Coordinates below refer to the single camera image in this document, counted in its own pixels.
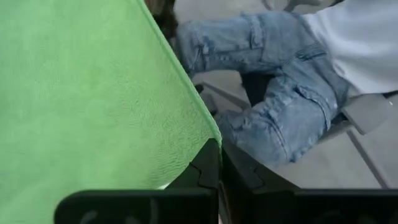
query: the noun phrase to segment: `gray floor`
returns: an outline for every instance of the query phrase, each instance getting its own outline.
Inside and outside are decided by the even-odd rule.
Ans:
[[[323,1],[320,7],[299,6],[300,13],[315,12],[331,3]],[[275,8],[282,9],[286,1],[275,0]],[[266,9],[260,0],[177,0],[175,7],[180,22],[198,19],[217,19],[239,15],[242,12],[261,12]],[[239,75],[233,71],[216,71],[199,74],[194,82],[216,83],[241,98],[246,94],[241,87]],[[239,108],[217,94],[219,109]],[[298,163],[275,170],[300,187],[305,188],[380,188],[398,186],[398,116],[374,132],[361,136],[354,129],[323,141],[311,149]]]

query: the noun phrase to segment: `green fabric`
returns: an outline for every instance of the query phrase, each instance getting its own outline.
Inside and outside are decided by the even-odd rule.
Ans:
[[[0,1],[0,223],[84,189],[154,189],[210,114],[140,0]]]

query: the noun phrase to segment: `white t-shirt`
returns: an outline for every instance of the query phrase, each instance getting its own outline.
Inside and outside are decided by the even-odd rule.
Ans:
[[[398,90],[398,0],[345,0],[304,17],[351,95]]]

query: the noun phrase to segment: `light blue jeans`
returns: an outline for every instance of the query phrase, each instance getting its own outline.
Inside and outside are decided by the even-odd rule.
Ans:
[[[294,162],[331,126],[348,82],[334,71],[304,18],[269,11],[181,25],[177,57],[192,77],[210,70],[274,74],[264,101],[216,116],[223,138],[266,166]]]

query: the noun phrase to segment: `person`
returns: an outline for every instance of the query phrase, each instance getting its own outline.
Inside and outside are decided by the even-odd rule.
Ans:
[[[398,1],[346,0],[314,14],[284,11],[177,28],[190,77],[211,70],[274,74],[264,101],[215,116],[223,138],[261,164],[302,157],[348,97],[398,90]]]

